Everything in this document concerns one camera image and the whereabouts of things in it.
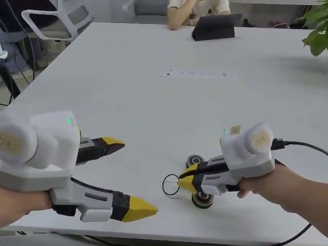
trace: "person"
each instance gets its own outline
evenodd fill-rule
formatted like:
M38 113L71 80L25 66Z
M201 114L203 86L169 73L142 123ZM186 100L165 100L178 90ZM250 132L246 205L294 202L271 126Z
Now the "person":
M243 179L239 198L250 192L280 205L285 211L303 217L328 237L328 184L315 182L283 165L258 178ZM31 211L51 208L48 192L20 193L0 188L0 227L7 226Z
M8 226L32 211L52 207L49 192L17 192L0 187L0 228Z
M244 179L239 186L239 198L250 192L258 194L285 211L298 214L328 237L328 183L306 179L278 164L270 174Z
M231 14L229 0L170 0L168 26L177 30L182 25L195 26L202 16Z

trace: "beige shirt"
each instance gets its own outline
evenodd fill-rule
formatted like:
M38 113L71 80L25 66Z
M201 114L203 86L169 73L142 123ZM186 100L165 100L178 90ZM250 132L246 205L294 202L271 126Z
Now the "beige shirt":
M180 8L186 0L170 0L168 9ZM224 11L230 11L229 0L197 0L192 13L198 18L206 15L218 15Z

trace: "wrist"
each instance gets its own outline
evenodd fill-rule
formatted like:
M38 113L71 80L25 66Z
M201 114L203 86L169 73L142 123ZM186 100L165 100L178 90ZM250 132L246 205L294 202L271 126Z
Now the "wrist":
M289 212L300 214L306 205L304 204L305 197L311 192L311 187L313 186L313 181L299 177L296 182L294 182L292 189L287 189L284 194L284 198L281 207Z

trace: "tablet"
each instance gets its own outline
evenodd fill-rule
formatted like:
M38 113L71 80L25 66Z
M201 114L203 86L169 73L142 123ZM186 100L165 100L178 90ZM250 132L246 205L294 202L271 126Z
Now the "tablet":
M199 19L191 36L195 41L235 37L235 24L242 14L210 15Z

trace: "white chair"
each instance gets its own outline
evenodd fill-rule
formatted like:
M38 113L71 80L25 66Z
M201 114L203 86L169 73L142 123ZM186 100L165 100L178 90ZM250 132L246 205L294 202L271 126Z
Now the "white chair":
M56 11L25 10L22 18L31 27L33 32L43 40L72 41L93 21L83 0L57 0L52 2ZM54 15L58 21L39 29L31 19L31 14Z

